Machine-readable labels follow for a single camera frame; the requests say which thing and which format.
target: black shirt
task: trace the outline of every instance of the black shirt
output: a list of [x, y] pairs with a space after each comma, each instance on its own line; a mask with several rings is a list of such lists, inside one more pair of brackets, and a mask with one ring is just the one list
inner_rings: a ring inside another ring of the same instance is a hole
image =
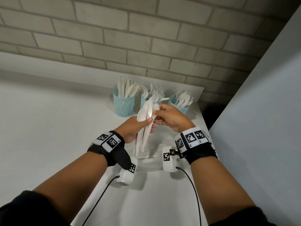
[[[0, 226], [70, 226], [46, 197], [33, 191], [23, 191], [12, 202], [0, 208]], [[258, 207], [243, 209], [211, 226], [262, 225], [272, 226]]]

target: perforated plastic cup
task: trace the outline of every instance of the perforated plastic cup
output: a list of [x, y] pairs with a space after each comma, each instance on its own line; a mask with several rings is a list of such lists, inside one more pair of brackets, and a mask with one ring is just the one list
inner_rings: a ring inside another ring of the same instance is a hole
[[179, 106], [176, 106], [176, 105], [174, 104], [174, 103], [176, 103], [176, 102], [177, 102], [177, 100], [176, 100], [175, 94], [174, 94], [174, 95], [172, 95], [172, 96], [169, 98], [168, 104], [169, 104], [169, 105], [175, 106], [178, 110], [181, 111], [181, 113], [186, 114], [186, 112], [188, 111], [188, 109], [189, 109], [190, 106], [188, 106], [188, 107], [179, 107]]
[[133, 114], [135, 95], [130, 98], [119, 98], [118, 89], [113, 90], [115, 113], [120, 117], [130, 117]]
[[141, 94], [141, 102], [140, 102], [140, 109], [142, 109], [144, 103], [145, 103], [145, 99], [143, 99], [142, 94]]

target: person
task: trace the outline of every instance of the person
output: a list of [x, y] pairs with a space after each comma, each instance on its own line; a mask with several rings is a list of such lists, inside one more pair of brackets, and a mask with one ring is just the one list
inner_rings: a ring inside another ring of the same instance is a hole
[[[160, 105], [154, 111], [156, 125], [166, 125], [178, 133], [195, 125], [174, 106]], [[138, 122], [129, 118], [114, 130], [130, 143], [152, 118]], [[74, 162], [44, 181], [33, 191], [24, 191], [0, 208], [0, 225], [70, 225], [96, 184], [105, 173], [107, 156], [86, 152]], [[274, 225], [223, 164], [214, 156], [190, 161], [195, 187], [209, 225]]]

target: person's left hand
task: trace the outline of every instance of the person's left hand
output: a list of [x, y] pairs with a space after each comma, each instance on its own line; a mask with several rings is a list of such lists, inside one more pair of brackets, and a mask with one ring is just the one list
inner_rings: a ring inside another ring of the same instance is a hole
[[[121, 135], [126, 143], [131, 143], [133, 140], [136, 139], [137, 133], [144, 127], [148, 126], [150, 123], [152, 123], [153, 119], [149, 118], [146, 121], [137, 121], [137, 117], [130, 117], [127, 119], [126, 122], [124, 122], [122, 125], [120, 125], [118, 128], [116, 128], [114, 131], [117, 132], [119, 135]], [[152, 125], [151, 133], [154, 132], [154, 129], [156, 128], [156, 125]]]

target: white countertop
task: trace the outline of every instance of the white countertop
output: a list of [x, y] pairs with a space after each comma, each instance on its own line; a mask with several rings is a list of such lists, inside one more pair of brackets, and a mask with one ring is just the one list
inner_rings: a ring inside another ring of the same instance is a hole
[[[0, 72], [0, 205], [35, 188], [85, 153], [98, 135], [126, 120], [114, 113], [112, 91]], [[208, 133], [197, 103], [186, 115]], [[161, 126], [156, 132], [160, 139], [150, 138], [164, 144], [173, 131]], [[186, 160], [181, 167], [191, 175]], [[114, 170], [107, 169], [72, 225], [82, 225]], [[198, 206], [182, 171], [137, 172], [131, 186], [111, 184], [86, 225], [199, 225]]]

